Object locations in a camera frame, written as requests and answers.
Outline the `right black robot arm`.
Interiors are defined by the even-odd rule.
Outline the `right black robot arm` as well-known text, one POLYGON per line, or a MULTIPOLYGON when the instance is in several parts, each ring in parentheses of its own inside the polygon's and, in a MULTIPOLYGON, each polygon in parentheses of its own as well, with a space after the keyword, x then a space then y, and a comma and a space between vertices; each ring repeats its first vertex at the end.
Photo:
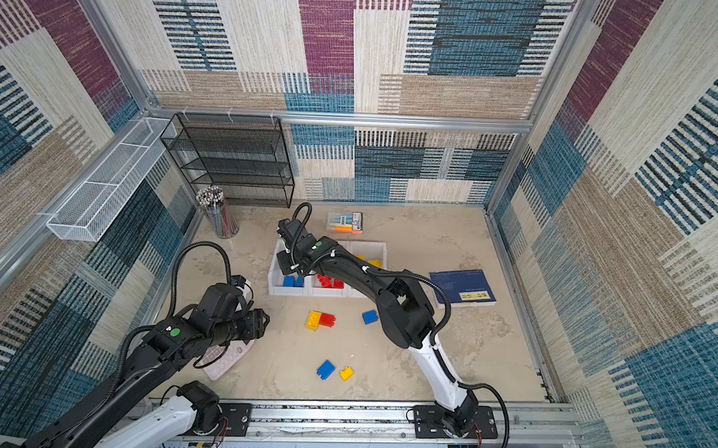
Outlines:
POLYGON ((423 290, 424 286, 436 291, 440 287, 409 270, 393 272, 373 266, 327 236, 315 238, 297 218, 280 221, 277 233, 284 244, 277 253, 283 274, 304 278, 316 273, 334 278, 375 303, 386 337, 397 347, 407 349, 426 376, 435 403, 443 410, 441 425, 448 434, 463 438, 472 432, 479 413, 475 394, 479 389, 490 392, 499 403, 504 438, 509 439, 509 413, 500 392, 487 383, 463 382, 445 357, 438 334, 450 320, 451 306, 445 306, 440 322, 435 321, 435 309, 423 290))

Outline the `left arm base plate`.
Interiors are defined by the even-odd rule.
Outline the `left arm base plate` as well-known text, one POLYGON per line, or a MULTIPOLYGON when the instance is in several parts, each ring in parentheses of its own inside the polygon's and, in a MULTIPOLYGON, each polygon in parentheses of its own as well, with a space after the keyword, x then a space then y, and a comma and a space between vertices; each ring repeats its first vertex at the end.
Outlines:
POLYGON ((253 405, 250 403, 220 402, 209 437, 216 440, 245 437, 248 432, 253 405))

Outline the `red square lego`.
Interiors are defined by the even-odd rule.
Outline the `red square lego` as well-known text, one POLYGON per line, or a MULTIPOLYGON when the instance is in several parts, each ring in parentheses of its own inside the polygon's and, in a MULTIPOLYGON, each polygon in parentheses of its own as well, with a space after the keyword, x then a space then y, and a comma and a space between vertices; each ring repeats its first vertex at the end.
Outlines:
POLYGON ((336 323, 336 317, 334 315, 326 314, 325 312, 321 312, 320 318, 318 321, 318 324, 320 326, 333 328, 336 323))

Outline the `blue lego front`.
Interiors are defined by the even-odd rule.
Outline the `blue lego front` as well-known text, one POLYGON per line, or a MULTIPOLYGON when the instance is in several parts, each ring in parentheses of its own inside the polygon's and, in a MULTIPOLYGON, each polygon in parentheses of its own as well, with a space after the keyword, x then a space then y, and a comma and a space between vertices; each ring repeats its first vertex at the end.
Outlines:
POLYGON ((317 369, 317 375, 318 375, 323 381, 325 381, 325 380, 327 380, 331 375, 333 375, 335 371, 336 371, 335 365, 334 365, 331 361, 326 360, 325 362, 323 362, 323 364, 321 364, 321 365, 318 367, 318 369, 317 369))

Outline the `hollow yellow lego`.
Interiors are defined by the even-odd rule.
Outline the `hollow yellow lego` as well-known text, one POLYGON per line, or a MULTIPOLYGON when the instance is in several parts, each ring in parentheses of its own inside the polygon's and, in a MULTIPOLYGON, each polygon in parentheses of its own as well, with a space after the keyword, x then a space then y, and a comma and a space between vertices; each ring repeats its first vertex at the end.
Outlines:
POLYGON ((311 311, 306 321, 306 329, 317 331, 320 326, 321 312, 311 311))

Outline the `small yellow lego front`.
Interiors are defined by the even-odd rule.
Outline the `small yellow lego front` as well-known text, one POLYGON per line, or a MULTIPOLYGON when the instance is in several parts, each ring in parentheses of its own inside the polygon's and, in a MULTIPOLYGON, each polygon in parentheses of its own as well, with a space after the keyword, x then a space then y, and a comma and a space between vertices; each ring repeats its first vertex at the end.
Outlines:
POLYGON ((354 372, 354 370, 353 370, 352 368, 350 368, 350 367, 345 367, 345 368, 342 369, 341 372, 340 372, 340 377, 341 377, 342 381, 345 381, 345 382, 346 382, 348 379, 352 378, 352 376, 354 376, 354 375, 355 375, 355 372, 354 372))

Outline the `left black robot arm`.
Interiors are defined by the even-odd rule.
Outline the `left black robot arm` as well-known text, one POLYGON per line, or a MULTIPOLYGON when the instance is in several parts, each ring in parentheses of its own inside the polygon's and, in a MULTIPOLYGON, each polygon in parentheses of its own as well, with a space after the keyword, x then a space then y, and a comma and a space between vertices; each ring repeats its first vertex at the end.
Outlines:
POLYGON ((94 448, 153 389, 213 346, 264 336, 271 318, 233 284, 217 283, 201 301, 153 325, 115 373, 24 443, 4 448, 94 448))

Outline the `long red lego brick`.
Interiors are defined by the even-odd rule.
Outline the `long red lego brick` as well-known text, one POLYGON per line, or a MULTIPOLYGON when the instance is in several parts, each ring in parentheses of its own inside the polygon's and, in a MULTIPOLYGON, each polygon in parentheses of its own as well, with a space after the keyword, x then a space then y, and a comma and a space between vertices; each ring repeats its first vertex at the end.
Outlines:
POLYGON ((326 276, 317 276, 317 282, 314 284, 317 288, 330 288, 331 280, 326 276))

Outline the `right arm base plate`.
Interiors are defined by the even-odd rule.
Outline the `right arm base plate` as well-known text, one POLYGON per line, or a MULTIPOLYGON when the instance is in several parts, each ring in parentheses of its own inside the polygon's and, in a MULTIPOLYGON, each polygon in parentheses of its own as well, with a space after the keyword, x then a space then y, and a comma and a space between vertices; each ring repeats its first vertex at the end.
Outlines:
POLYGON ((421 404, 413 406, 406 413, 406 418, 413 424, 417 439, 499 438, 497 420, 490 407, 469 408, 466 414, 468 419, 439 405, 421 404))

